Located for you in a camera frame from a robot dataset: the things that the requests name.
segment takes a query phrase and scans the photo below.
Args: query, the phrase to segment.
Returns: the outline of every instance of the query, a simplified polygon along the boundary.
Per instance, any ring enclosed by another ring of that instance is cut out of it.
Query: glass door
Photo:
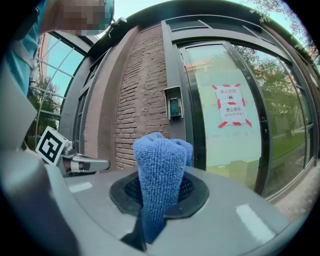
[[[222,41],[192,44],[180,52],[193,110],[194,167],[261,194],[269,129],[264,101],[248,69]]]

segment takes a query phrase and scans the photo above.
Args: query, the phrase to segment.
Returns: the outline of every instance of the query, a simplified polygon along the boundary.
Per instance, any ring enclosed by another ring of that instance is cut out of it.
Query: teal shirt
[[[38,48],[39,29],[44,17],[47,2],[48,0],[42,0],[37,5],[39,8],[38,19],[30,29],[29,33],[22,39],[22,43],[32,59],[34,58],[35,52]],[[31,72],[30,66],[20,59],[10,48],[4,55],[4,61],[8,63],[10,71],[12,72],[12,75],[21,88],[23,94],[27,95]]]

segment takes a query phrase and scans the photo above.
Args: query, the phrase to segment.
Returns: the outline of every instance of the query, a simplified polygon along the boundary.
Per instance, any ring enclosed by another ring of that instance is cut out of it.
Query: building
[[[62,99],[57,129],[119,170],[136,165],[136,139],[160,132],[193,145],[194,167],[283,196],[317,164],[320,76],[286,30],[259,18],[227,1],[169,1],[92,47],[64,34],[84,59],[63,93],[44,92]]]

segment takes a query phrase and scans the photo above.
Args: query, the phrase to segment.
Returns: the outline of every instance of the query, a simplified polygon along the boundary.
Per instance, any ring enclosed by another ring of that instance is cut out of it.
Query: poster
[[[252,127],[247,119],[246,102],[239,86],[239,83],[235,86],[228,84],[219,87],[212,86],[215,89],[217,105],[222,118],[219,128],[226,125],[241,126],[242,124],[248,124]]]

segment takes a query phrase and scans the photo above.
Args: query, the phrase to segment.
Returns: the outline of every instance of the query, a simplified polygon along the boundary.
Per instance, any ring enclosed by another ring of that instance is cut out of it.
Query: blue microfiber cloth
[[[133,143],[138,165],[145,241],[152,244],[164,227],[164,211],[177,204],[186,162],[192,164],[192,145],[154,132]]]

